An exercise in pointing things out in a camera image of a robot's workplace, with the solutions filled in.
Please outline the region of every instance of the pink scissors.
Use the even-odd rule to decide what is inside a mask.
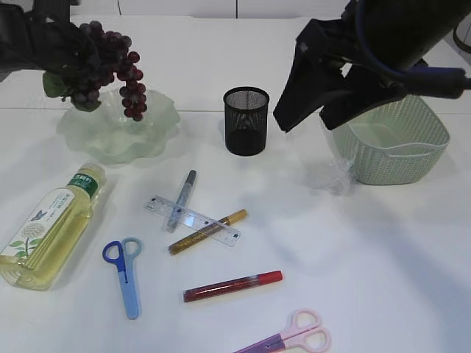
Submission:
[[[314,323],[300,327],[298,323],[302,314],[309,316]],[[323,353],[330,347],[330,335],[321,325],[321,318],[315,311],[299,309],[292,314],[291,323],[287,329],[236,353],[273,353],[294,347],[300,347],[308,353]],[[323,340],[320,346],[312,347],[308,343],[308,338],[315,335],[321,335]]]

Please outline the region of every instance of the gold marker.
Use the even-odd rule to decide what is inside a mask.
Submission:
[[[236,213],[233,213],[232,215],[229,215],[228,217],[221,218],[218,222],[229,226],[246,217],[247,217],[247,211],[240,210]],[[223,227],[217,223],[210,224],[209,226],[202,228],[196,231],[195,233],[190,234],[188,237],[184,237],[183,239],[170,245],[169,252],[172,255],[176,255],[179,252],[182,252],[183,250],[188,249],[190,246],[193,246],[194,244],[197,244],[200,241],[208,238],[209,236],[219,232],[220,230],[222,230],[222,228]]]

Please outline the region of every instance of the white table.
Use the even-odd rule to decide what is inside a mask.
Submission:
[[[162,51],[165,65],[152,65],[157,49],[145,47],[145,38],[135,41],[147,48],[141,50],[146,82],[193,112],[181,112],[179,132],[159,157],[107,168],[114,188],[51,290],[0,282],[2,352],[234,352],[279,332],[300,307],[323,317],[332,352],[469,352],[468,93],[454,102],[429,101],[452,142],[426,178],[394,187],[356,185],[349,196],[313,189],[330,159],[316,115],[288,135],[269,116],[266,150],[243,158],[224,147],[223,113],[195,111],[222,110],[222,94],[241,84],[265,88],[276,103],[293,39],[306,21],[104,18],[136,38],[156,28],[156,48],[173,50]],[[215,43],[225,50],[212,49],[212,57],[205,50]],[[446,44],[430,57],[471,72]],[[0,85],[0,245],[46,192],[67,183],[87,160],[56,134],[64,110],[39,99],[37,78],[17,73]],[[30,97],[26,104],[21,90]],[[51,109],[33,109],[41,102]],[[191,168],[199,177],[190,208],[218,218],[245,207],[249,218],[236,225],[242,238],[232,249],[207,240],[170,257],[166,247],[189,231],[161,231],[163,221],[142,206],[153,193],[175,199]],[[136,321],[126,319],[116,270],[101,257],[106,243],[127,236],[145,246],[135,264],[143,309]],[[193,304],[181,299],[185,289],[278,269],[285,279],[277,284]]]

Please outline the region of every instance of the red marker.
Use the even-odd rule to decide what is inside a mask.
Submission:
[[[185,292],[183,292],[183,300],[185,303],[195,302],[196,300],[206,299],[212,296],[220,296],[222,294],[237,292],[247,288],[258,287],[259,285],[268,285],[273,282],[279,282],[282,279],[283,274],[281,271],[273,271],[266,274],[233,279],[231,281],[216,283],[214,285],[206,285],[204,287],[185,290]]]

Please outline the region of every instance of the black mesh pen holder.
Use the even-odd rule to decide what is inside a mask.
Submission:
[[[265,149],[269,95],[260,88],[237,87],[224,94],[226,147],[238,156]]]

